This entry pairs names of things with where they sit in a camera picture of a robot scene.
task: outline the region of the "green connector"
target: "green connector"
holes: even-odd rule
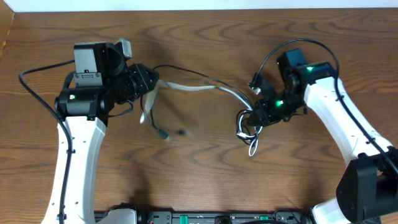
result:
[[[181,215],[180,216],[180,224],[188,224],[188,215]]]

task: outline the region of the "white cable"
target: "white cable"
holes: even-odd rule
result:
[[[173,89],[176,89],[176,90],[183,90],[183,91],[202,91],[202,90],[212,90],[212,89],[217,88],[220,91],[225,91],[225,92],[235,96],[239,101],[241,101],[247,107],[247,110],[249,110],[249,111],[253,110],[251,105],[248,102],[246,102],[246,100],[244,100],[241,96],[239,96],[236,92],[234,92],[233,90],[230,90],[228,88],[222,87],[222,86],[216,86],[216,85],[186,86],[186,85],[181,85],[181,84],[178,84],[178,83],[165,82],[165,81],[159,80],[156,90],[158,90],[159,88],[173,88]],[[147,105],[147,102],[146,102],[146,105],[144,107],[145,109],[147,109],[147,108],[150,109],[152,107],[153,102],[154,102],[154,98],[155,97],[153,97],[153,99],[151,99],[151,101],[148,102],[148,105]],[[261,133],[262,127],[259,127],[258,129],[257,129],[257,127],[254,127],[256,133],[253,134],[253,135],[246,134],[242,130],[242,122],[243,122],[244,115],[245,115],[245,113],[241,114],[240,117],[239,117],[238,132],[236,133],[236,135],[240,139],[243,139],[243,140],[246,140],[246,141],[250,142],[249,156],[252,157],[257,151],[257,147],[259,145],[258,135]],[[144,122],[144,120],[145,120],[145,117],[144,117],[144,114],[143,114],[141,116],[140,123]]]
[[[155,103],[155,99],[156,96],[159,94],[159,89],[157,86],[155,86],[154,90],[150,91],[149,93],[146,94],[145,97],[145,104],[144,104],[144,108],[142,109],[144,112],[142,112],[141,117],[139,118],[139,123],[142,124],[144,123],[144,121],[147,118],[147,114],[149,113],[149,111],[152,109],[154,103]]]
[[[242,101],[242,103],[244,103],[249,110],[253,110],[251,108],[251,106],[244,99],[242,99],[238,94],[236,94],[234,91],[232,91],[230,89],[227,89],[227,88],[224,88],[222,86],[218,87],[218,89],[221,90],[221,91],[225,91],[227,93],[230,93],[230,94],[234,95],[236,98],[238,98],[240,101]]]
[[[215,85],[210,85],[210,86],[186,86],[186,85],[180,85],[177,83],[172,83],[172,82],[166,82],[168,87],[174,88],[176,90],[183,90],[183,91],[201,91],[201,90],[212,90],[215,89]]]

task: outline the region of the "wooden table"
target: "wooden table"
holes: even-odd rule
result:
[[[298,37],[319,40],[339,56],[341,79],[357,107],[398,144],[398,9],[18,13],[0,61],[0,222],[41,222],[57,159],[57,124],[17,74],[70,60],[74,43],[120,37],[132,41],[129,63],[183,66],[247,94],[247,83],[274,47]],[[285,49],[294,47],[301,47],[309,62],[332,62],[317,46]],[[281,53],[265,69],[278,90],[283,85],[275,59]],[[31,74],[27,82],[52,105],[72,70],[74,65]],[[159,71],[164,80],[204,81],[168,68]],[[184,211],[307,208],[332,198],[345,170],[335,142],[312,111],[264,129],[256,155],[249,157],[235,136],[234,119],[243,106],[230,95],[161,91],[155,120],[170,130],[170,142],[139,124],[135,106],[133,113],[109,121],[98,161],[96,210],[121,202]],[[180,128],[188,136],[176,136]],[[398,215],[383,220],[396,223]]]

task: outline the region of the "black base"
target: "black base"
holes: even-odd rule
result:
[[[113,209],[131,208],[137,212],[136,224],[313,224],[307,211],[280,209],[266,213],[182,213],[174,211],[146,212],[131,204],[122,203]],[[95,221],[102,220],[108,212],[95,212]]]

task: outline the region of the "green led light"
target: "green led light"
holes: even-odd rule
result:
[[[284,104],[283,100],[276,101],[276,106],[281,106],[282,104]]]
[[[314,67],[312,67],[312,66],[308,66],[308,67],[307,67],[307,70],[308,70],[309,72],[311,72],[311,71],[313,70],[313,68],[314,68]]]

